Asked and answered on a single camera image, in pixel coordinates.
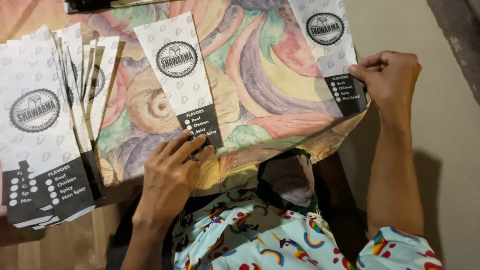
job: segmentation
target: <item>shirt sleeve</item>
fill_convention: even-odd
[[[384,227],[360,252],[357,269],[443,270],[443,267],[427,240]]]

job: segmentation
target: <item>ring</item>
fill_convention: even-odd
[[[200,168],[200,161],[196,156],[189,156],[190,160],[196,161],[198,163],[198,167]]]

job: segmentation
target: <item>wooden floor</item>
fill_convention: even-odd
[[[0,247],[0,270],[103,269],[109,238],[120,219],[119,207],[113,204],[49,227],[39,241]]]

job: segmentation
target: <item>hand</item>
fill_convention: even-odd
[[[422,70],[411,53],[386,50],[352,65],[348,71],[367,86],[384,123],[410,127],[413,91]]]
[[[144,163],[143,193],[132,222],[145,230],[168,227],[185,206],[200,178],[200,166],[213,154],[207,146],[196,155],[200,165],[187,158],[205,142],[205,135],[188,141],[190,131],[161,143]]]

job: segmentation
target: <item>colorful painted tablecloth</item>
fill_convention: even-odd
[[[157,145],[180,124],[133,28],[191,11],[224,146],[201,171],[194,196],[256,186],[258,164],[292,147],[317,162],[363,117],[337,110],[286,0],[182,0],[67,15],[60,0],[4,0],[0,42],[47,24],[82,23],[88,37],[120,36],[122,54],[97,155],[106,186],[139,179]]]

